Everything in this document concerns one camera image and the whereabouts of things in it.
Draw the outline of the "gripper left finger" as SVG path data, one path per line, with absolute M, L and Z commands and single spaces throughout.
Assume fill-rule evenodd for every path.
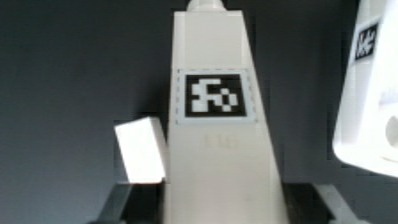
M 127 224 L 125 210 L 132 193 L 130 184 L 116 184 L 104 205 L 104 209 L 95 221 L 88 224 Z

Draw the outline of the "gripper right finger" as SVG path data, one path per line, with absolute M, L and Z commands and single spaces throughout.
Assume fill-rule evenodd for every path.
M 329 224 L 368 224 L 368 221 L 358 218 L 338 188 L 331 184 L 315 184 L 315 189 L 333 213 Z

